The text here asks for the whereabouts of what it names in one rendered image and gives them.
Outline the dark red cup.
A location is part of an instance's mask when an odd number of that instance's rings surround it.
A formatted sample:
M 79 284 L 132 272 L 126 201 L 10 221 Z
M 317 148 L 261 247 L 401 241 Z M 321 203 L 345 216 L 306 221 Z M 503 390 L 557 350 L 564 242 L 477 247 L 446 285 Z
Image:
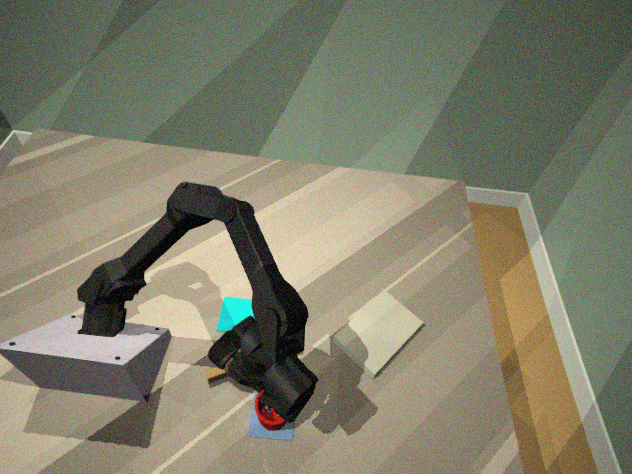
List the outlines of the dark red cup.
M 260 402 L 258 398 L 260 394 L 263 392 L 264 392 L 264 389 L 258 393 L 255 399 L 255 411 L 259 419 L 259 422 L 262 424 L 262 427 L 268 431 L 280 430 L 280 428 L 286 425 L 287 421 L 284 420 L 281 416 L 279 417 L 273 408 L 267 409 L 267 410 L 269 409 L 272 410 L 272 413 L 270 414 L 267 413 L 266 409 L 265 409 L 265 412 L 261 411 L 262 408 L 265 408 L 265 405 L 262 402 Z

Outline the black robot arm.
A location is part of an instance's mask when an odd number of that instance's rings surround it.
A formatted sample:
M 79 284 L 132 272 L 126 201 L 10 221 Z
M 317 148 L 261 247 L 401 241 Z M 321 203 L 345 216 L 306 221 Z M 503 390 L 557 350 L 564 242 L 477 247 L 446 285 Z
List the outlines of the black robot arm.
M 85 303 L 78 334 L 115 337 L 125 325 L 125 301 L 147 285 L 144 271 L 189 230 L 224 222 L 251 284 L 252 310 L 233 330 L 241 363 L 289 416 L 314 393 L 318 378 L 297 357 L 304 352 L 308 310 L 281 275 L 254 216 L 253 206 L 214 186 L 183 182 L 167 201 L 166 214 L 123 256 L 97 266 L 77 289 Z

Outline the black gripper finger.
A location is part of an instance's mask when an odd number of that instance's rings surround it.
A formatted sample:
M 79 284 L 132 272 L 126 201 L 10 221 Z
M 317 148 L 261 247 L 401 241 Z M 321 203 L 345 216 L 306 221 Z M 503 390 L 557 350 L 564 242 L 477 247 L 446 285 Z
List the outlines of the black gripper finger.
M 231 378 L 233 378 L 236 382 L 238 382 L 238 383 L 240 383 L 240 384 L 243 384 L 243 385 L 246 385 L 246 386 L 248 386 L 248 387 L 251 387 L 251 386 L 249 386 L 246 382 L 244 382 L 242 379 L 240 379 L 240 378 L 239 378 L 239 377 L 238 377 L 238 376 L 237 376 L 237 375 L 236 375 L 233 371 L 231 371 L 230 369 L 228 369 L 228 370 L 227 370 L 227 374 L 228 374 Z
M 262 402 L 268 408 L 273 408 L 276 403 L 276 401 L 272 399 L 271 396 L 267 394 L 265 390 L 263 393 L 260 394 L 258 400 Z

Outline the brown wooden bar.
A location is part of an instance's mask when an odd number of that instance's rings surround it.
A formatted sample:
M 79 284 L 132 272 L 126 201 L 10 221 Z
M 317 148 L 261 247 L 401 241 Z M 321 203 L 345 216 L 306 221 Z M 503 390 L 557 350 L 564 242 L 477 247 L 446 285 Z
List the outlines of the brown wooden bar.
M 218 366 L 215 366 L 213 368 L 205 370 L 206 371 L 206 375 L 207 375 L 207 379 L 208 379 L 208 383 L 211 384 L 213 382 L 216 382 L 216 380 L 219 380 L 219 379 L 222 379 L 222 378 L 225 378 L 225 377 L 229 376 L 227 374 L 227 370 L 229 369 L 228 365 L 229 365 L 230 362 L 227 362 L 225 364 L 224 369 L 221 369 Z

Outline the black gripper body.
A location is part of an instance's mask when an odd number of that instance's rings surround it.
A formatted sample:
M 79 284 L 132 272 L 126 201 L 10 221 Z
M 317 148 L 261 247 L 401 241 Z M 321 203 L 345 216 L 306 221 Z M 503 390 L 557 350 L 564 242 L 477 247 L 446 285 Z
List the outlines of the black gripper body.
M 254 374 L 252 372 L 247 371 L 243 367 L 241 363 L 241 356 L 240 356 L 241 352 L 238 352 L 240 348 L 241 348 L 241 340 L 236 335 L 234 330 L 231 329 L 231 331 L 225 332 L 217 340 L 217 342 L 210 348 L 210 350 L 208 351 L 209 360 L 212 361 L 219 368 L 224 369 L 225 364 L 232 357 L 233 360 L 229 363 L 228 368 L 231 371 L 233 371 L 240 379 L 242 379 L 254 390 L 256 390 L 258 393 L 264 389 L 266 393 L 269 394 L 272 399 L 274 399 L 271 393 L 267 390 L 267 388 L 262 383 L 262 378 L 264 376 L 264 373 Z M 293 414 L 289 416 L 283 411 L 283 409 L 279 406 L 277 402 L 275 403 L 273 409 L 284 420 L 286 420 L 288 423 L 291 423 L 295 421 L 295 419 L 300 414 L 302 409 L 308 403 L 308 400 L 301 408 L 299 408 L 296 412 L 294 412 Z

